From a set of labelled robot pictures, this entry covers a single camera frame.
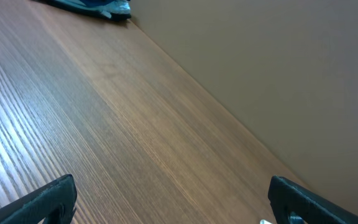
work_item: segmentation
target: wooden table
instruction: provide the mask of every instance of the wooden table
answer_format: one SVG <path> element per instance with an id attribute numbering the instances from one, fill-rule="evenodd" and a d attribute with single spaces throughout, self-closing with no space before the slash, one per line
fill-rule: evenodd
<path id="1" fill-rule="evenodd" d="M 66 173 L 74 223 L 273 221 L 300 182 L 133 23 L 0 0 L 0 208 Z"/>

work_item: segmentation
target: gray wall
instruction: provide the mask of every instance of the gray wall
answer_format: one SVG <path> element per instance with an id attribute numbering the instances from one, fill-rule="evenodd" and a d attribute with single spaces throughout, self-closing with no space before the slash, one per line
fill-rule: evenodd
<path id="1" fill-rule="evenodd" d="M 312 189 L 358 214 L 358 1 L 131 6 L 134 22 Z"/>

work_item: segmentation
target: black plastic part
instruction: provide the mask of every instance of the black plastic part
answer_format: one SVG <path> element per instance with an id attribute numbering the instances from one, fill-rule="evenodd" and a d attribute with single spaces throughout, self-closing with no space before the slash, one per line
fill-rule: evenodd
<path id="1" fill-rule="evenodd" d="M 80 9 L 80 8 L 73 7 L 71 5 L 67 5 L 62 2 L 54 1 L 54 0 L 34 0 L 34 1 L 42 2 L 42 3 L 48 4 L 50 6 L 57 7 L 59 9 L 64 9 L 66 11 L 74 12 L 77 14 L 82 14 L 85 16 L 96 17 L 99 19 L 107 20 L 107 21 L 120 22 L 120 21 L 124 21 L 126 19 L 131 18 L 130 14 L 115 14 L 115 13 L 111 13 L 111 18 L 107 18 L 106 16 L 100 14 L 100 12 L 98 12 L 98 11 Z"/>
<path id="2" fill-rule="evenodd" d="M 268 199 L 277 224 L 358 224 L 358 216 L 284 178 L 273 176 Z"/>
<path id="3" fill-rule="evenodd" d="M 75 213 L 77 191 L 71 174 L 64 175 L 0 208 L 0 223 L 69 224 Z"/>

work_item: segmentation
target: wall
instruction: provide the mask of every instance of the wall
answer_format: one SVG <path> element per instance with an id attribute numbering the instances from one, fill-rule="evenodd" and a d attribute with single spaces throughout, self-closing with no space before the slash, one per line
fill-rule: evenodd
<path id="1" fill-rule="evenodd" d="M 358 1 L 131 6 L 133 21 L 275 155 L 358 214 Z"/>

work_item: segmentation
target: wooden tabletop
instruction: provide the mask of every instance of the wooden tabletop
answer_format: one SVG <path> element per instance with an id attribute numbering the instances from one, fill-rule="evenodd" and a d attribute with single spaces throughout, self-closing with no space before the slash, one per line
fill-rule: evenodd
<path id="1" fill-rule="evenodd" d="M 0 208 L 67 173 L 74 223 L 272 222 L 300 182 L 133 23 L 0 0 Z"/>

